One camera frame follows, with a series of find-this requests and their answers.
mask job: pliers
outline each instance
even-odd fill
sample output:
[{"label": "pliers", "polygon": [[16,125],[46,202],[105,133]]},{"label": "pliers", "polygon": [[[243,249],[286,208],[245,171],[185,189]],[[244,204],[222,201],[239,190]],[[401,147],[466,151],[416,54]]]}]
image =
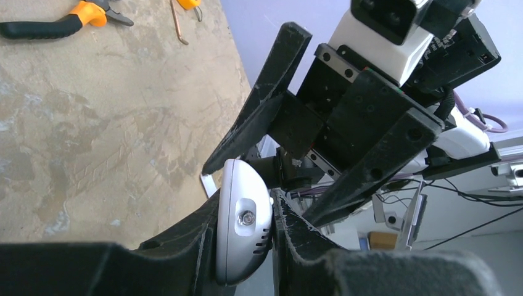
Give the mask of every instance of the pliers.
[{"label": "pliers", "polygon": [[109,0],[82,0],[56,22],[0,23],[0,35],[7,39],[59,39],[78,32],[88,23],[103,27],[108,19],[129,27],[134,25],[132,20],[112,10]]}]

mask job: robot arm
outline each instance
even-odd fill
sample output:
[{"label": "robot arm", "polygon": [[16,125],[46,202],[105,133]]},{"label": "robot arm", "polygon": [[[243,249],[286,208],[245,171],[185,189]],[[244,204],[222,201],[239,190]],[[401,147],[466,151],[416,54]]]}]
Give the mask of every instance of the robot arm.
[{"label": "robot arm", "polygon": [[[417,155],[419,170],[411,171],[426,179],[499,161],[484,131],[464,115],[430,109],[448,104],[443,99],[449,90],[500,61],[488,32],[470,13],[478,4],[353,0],[329,43],[318,45],[296,94],[287,87],[311,36],[284,24],[242,112],[202,174],[268,134],[283,150],[267,160],[274,183],[292,190],[285,180],[292,170],[283,164],[304,157],[335,180],[303,214],[322,226],[370,201]],[[259,173],[267,179],[267,171]],[[291,175],[293,184],[303,184]]]}]

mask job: beige table surface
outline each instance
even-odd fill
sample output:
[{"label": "beige table surface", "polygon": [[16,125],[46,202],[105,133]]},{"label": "beige table surface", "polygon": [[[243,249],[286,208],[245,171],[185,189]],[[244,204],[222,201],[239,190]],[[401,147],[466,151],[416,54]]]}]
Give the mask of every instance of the beige table surface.
[{"label": "beige table surface", "polygon": [[[3,0],[0,21],[53,21],[74,0]],[[129,248],[206,199],[202,165],[248,95],[219,0],[203,22],[168,0],[111,2],[131,28],[0,39],[0,242]]]}]

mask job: black cable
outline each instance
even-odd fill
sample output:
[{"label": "black cable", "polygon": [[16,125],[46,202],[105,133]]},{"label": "black cable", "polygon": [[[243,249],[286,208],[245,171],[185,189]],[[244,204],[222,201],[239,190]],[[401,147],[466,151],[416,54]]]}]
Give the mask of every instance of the black cable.
[{"label": "black cable", "polygon": [[[421,182],[420,180],[415,180],[415,179],[398,179],[398,180],[393,180],[393,181],[391,181],[389,183],[397,182],[397,181],[412,181],[412,182],[417,182],[417,183]],[[431,186],[432,184],[434,184],[434,182],[436,182],[436,180],[431,181],[430,183],[426,184],[425,186]],[[386,194],[386,193],[391,193],[391,192],[398,192],[398,191],[416,190],[416,189],[417,189],[417,187],[401,188],[401,189],[394,189],[394,190],[381,192],[381,194]]]},{"label": "black cable", "polygon": [[443,98],[438,109],[434,112],[434,116],[445,121],[455,105],[454,89],[445,88],[445,98]]},{"label": "black cable", "polygon": [[485,200],[482,197],[478,197],[477,195],[470,195],[470,194],[467,194],[465,192],[462,192],[451,181],[449,181],[448,179],[444,179],[444,180],[446,182],[448,182],[452,187],[454,187],[454,189],[443,187],[443,186],[439,186],[439,185],[433,185],[432,183],[428,184],[427,186],[434,187],[434,188],[439,188],[439,189],[443,189],[443,190],[447,190],[447,191],[452,191],[452,192],[457,193],[460,197],[464,198],[465,200],[468,200],[468,201],[471,201],[471,202],[482,202],[483,204],[491,205],[493,207],[509,208],[509,207],[521,207],[521,206],[523,206],[523,203],[513,203],[513,204],[507,204],[507,205],[500,205],[498,203],[493,203],[493,202],[515,202],[515,201],[520,201],[520,200],[523,200],[523,199],[490,199],[490,198],[486,198],[486,199],[488,199],[488,201],[487,201],[487,200]]},{"label": "black cable", "polygon": [[503,216],[501,216],[501,217],[499,217],[499,218],[496,218],[496,219],[494,219],[494,220],[490,220],[489,222],[486,222],[486,223],[481,224],[480,226],[476,226],[476,227],[474,227],[474,228],[471,228],[471,229],[469,229],[469,230],[467,230],[467,231],[465,231],[465,232],[462,232],[462,233],[460,233],[460,234],[458,234],[458,235],[455,235],[455,236],[453,236],[453,237],[451,237],[451,238],[449,238],[449,239],[445,239],[444,241],[439,242],[439,243],[437,243],[437,244],[435,244],[435,245],[433,245],[433,246],[430,246],[430,247],[426,248],[425,250],[430,250],[430,249],[436,248],[437,246],[442,245],[442,244],[444,244],[444,243],[446,243],[446,242],[452,241],[453,239],[456,239],[457,237],[460,237],[460,236],[462,236],[463,234],[467,234],[467,233],[472,232],[472,231],[474,231],[474,230],[476,230],[476,229],[480,229],[481,227],[484,227],[484,226],[486,226],[486,225],[492,224],[492,223],[494,223],[494,222],[496,222],[496,221],[499,221],[499,220],[501,220],[501,219],[503,219],[503,218],[506,218],[506,217],[508,217],[508,216],[510,216],[510,215],[513,215],[513,214],[515,214],[515,213],[517,213],[517,212],[520,212],[520,211],[522,211],[522,210],[523,210],[523,207],[518,208],[517,210],[515,210],[515,211],[511,211],[510,213],[505,214],[505,215],[503,215]]},{"label": "black cable", "polygon": [[[395,197],[397,200],[394,201],[394,202],[387,202],[387,199],[390,199],[392,197]],[[398,203],[398,202],[401,202],[406,208],[408,208],[408,206],[403,202],[404,200],[412,200],[412,199],[409,199],[409,198],[405,198],[405,199],[400,199],[397,195],[390,195],[390,196],[387,196],[386,199],[383,198],[383,195],[381,194],[377,194],[377,198],[383,203],[383,204],[386,204],[386,205],[392,205],[392,204],[395,204],[395,203]]]}]

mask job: cardboard box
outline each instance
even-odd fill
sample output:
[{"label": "cardboard box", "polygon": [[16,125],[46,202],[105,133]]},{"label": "cardboard box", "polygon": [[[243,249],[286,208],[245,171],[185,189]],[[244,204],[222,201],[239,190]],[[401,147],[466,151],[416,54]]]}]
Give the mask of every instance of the cardboard box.
[{"label": "cardboard box", "polygon": [[393,250],[397,239],[398,235],[394,233],[369,232],[371,250]]}]

